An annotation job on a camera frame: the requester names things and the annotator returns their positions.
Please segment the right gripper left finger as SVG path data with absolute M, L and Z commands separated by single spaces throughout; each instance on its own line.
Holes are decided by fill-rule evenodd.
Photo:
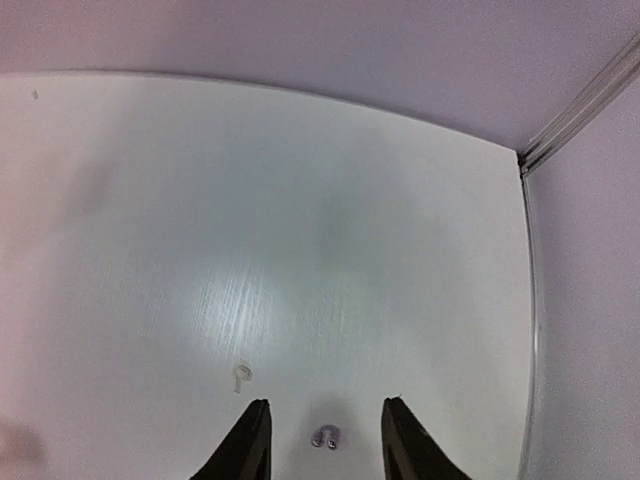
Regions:
M 266 399 L 253 400 L 191 480 L 271 478 L 272 416 Z

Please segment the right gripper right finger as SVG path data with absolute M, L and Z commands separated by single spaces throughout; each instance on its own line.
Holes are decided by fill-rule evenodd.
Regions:
M 400 397 L 384 400 L 381 437 L 386 479 L 470 480 Z

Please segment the purple earbud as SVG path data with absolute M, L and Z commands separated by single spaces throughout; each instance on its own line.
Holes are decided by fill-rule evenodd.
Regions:
M 315 448 L 326 446 L 329 450 L 336 450 L 341 438 L 340 429 L 331 424 L 318 428 L 311 436 L 310 443 Z

